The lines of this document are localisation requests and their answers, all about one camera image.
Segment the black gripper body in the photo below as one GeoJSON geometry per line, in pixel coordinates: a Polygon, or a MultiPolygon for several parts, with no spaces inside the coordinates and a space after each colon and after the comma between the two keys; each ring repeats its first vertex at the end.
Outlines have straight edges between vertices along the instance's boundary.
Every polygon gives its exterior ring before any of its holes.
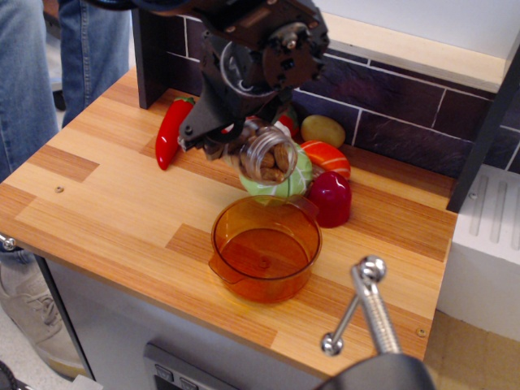
{"type": "Polygon", "coordinates": [[[210,161],[221,158],[224,146],[237,140],[248,117],[271,124],[292,97],[291,89],[264,95],[238,93],[203,75],[200,98],[179,127],[178,144],[184,151],[203,150],[210,161]]]}

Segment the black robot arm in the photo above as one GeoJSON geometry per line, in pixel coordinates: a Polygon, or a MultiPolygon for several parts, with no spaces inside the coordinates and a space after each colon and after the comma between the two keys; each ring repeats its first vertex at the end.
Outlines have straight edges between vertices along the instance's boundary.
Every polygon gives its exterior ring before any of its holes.
{"type": "Polygon", "coordinates": [[[180,125],[183,150],[220,157],[250,116],[274,123],[293,90],[320,78],[327,26],[311,1],[96,1],[110,11],[192,16],[205,26],[198,103],[180,125]]]}

